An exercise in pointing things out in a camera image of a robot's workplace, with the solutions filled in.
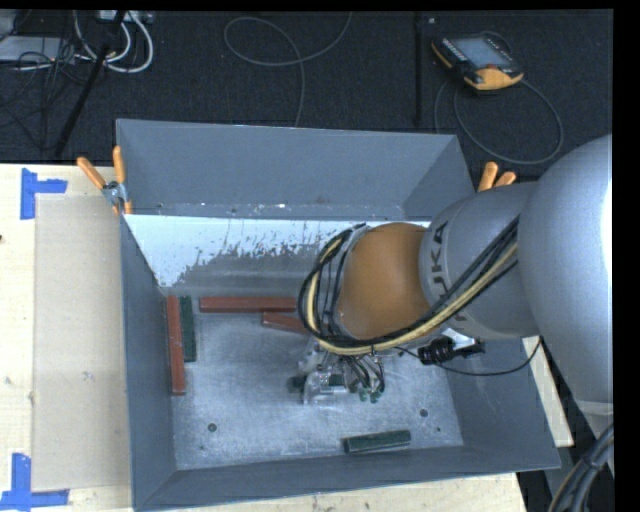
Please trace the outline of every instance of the black floor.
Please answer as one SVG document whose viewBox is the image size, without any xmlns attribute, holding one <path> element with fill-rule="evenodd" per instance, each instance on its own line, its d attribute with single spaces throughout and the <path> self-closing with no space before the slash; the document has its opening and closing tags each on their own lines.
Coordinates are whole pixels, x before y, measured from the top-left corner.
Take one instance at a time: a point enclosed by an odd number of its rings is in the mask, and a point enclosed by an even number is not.
<svg viewBox="0 0 640 512">
<path fill-rule="evenodd" d="M 80 11 L 78 20 L 97 51 L 109 24 L 96 22 L 94 14 Z M 564 154 L 612 131 L 612 10 L 155 14 L 147 25 L 154 46 L 150 67 L 135 74 L 99 71 L 77 120 L 72 113 L 92 63 L 39 71 L 1 63 L 0 162 L 73 163 L 82 155 L 110 165 L 118 118 L 439 129 L 458 135 L 477 184 L 487 160 L 532 181 Z M 130 26 L 130 56 L 139 65 L 148 47 Z M 458 81 L 447 82 L 450 74 L 430 49 L 432 38 L 483 31 L 499 35 L 510 48 L 524 69 L 523 83 L 478 96 Z M 62 35 L 79 45 L 70 11 L 22 10 L 15 33 Z M 116 49 L 123 41 L 119 34 Z M 241 59 L 232 48 L 268 62 L 321 54 L 302 65 L 264 66 Z M 521 475 L 521 484 L 529 510 L 543 510 L 549 497 L 540 475 Z M 597 508 L 601 501 L 593 500 L 592 512 L 612 510 L 606 499 Z"/>
</svg>

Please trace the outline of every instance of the green block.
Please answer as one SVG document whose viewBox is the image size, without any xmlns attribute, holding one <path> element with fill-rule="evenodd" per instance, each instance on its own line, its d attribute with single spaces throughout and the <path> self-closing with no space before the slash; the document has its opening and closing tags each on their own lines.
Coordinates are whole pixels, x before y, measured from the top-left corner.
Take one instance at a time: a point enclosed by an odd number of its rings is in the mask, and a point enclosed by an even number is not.
<svg viewBox="0 0 640 512">
<path fill-rule="evenodd" d="M 368 452 L 405 446 L 411 442 L 411 432 L 408 430 L 391 430 L 377 434 L 347 437 L 342 440 L 344 451 L 347 453 Z"/>
<path fill-rule="evenodd" d="M 184 362 L 193 363 L 196 354 L 196 333 L 193 327 L 193 303 L 191 297 L 180 297 L 180 323 L 182 324 L 182 350 Z"/>
</svg>

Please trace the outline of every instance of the metal plate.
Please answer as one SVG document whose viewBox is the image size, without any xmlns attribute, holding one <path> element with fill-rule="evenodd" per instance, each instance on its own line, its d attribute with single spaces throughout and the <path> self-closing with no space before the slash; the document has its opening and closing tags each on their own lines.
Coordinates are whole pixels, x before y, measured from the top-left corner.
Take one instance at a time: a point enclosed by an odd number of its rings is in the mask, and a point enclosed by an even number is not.
<svg viewBox="0 0 640 512">
<path fill-rule="evenodd" d="M 287 380 L 306 336 L 264 328 L 259 320 L 196 316 L 198 361 L 187 364 L 187 394 L 172 399 L 179 469 L 341 455 L 342 438 L 390 430 L 410 430 L 411 449 L 462 444 L 440 369 L 390 356 L 378 403 L 349 394 L 303 405 Z"/>
</svg>

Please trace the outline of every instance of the handheld device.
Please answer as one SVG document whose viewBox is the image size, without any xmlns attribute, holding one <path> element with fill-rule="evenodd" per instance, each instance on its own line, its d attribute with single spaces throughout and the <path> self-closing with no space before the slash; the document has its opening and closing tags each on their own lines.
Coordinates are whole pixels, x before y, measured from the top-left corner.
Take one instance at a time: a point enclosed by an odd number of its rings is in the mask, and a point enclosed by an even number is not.
<svg viewBox="0 0 640 512">
<path fill-rule="evenodd" d="M 431 42 L 431 48 L 447 68 L 477 91 L 504 89 L 524 76 L 507 49 L 486 34 L 441 37 Z"/>
</svg>

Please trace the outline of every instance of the electronic device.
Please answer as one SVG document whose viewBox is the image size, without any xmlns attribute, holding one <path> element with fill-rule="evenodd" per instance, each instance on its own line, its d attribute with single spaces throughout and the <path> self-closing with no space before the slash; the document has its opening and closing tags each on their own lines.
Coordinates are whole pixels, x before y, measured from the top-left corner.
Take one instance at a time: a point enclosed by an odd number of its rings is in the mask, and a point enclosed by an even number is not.
<svg viewBox="0 0 640 512">
<path fill-rule="evenodd" d="M 116 18 L 116 9 L 99 9 L 96 11 L 98 21 L 113 21 Z M 125 23 L 133 23 L 134 18 L 138 18 L 142 23 L 151 25 L 156 17 L 154 11 L 127 11 L 124 17 Z"/>
<path fill-rule="evenodd" d="M 431 48 L 447 68 L 479 92 L 504 89 L 524 76 L 507 49 L 486 34 L 437 38 Z"/>
<path fill-rule="evenodd" d="M 0 9 L 0 62 L 19 62 L 21 65 L 44 64 L 58 58 L 60 46 L 66 44 L 59 37 L 44 35 L 18 35 L 17 28 L 24 22 L 27 14 L 20 9 Z M 67 61 L 75 63 L 74 58 Z"/>
</svg>

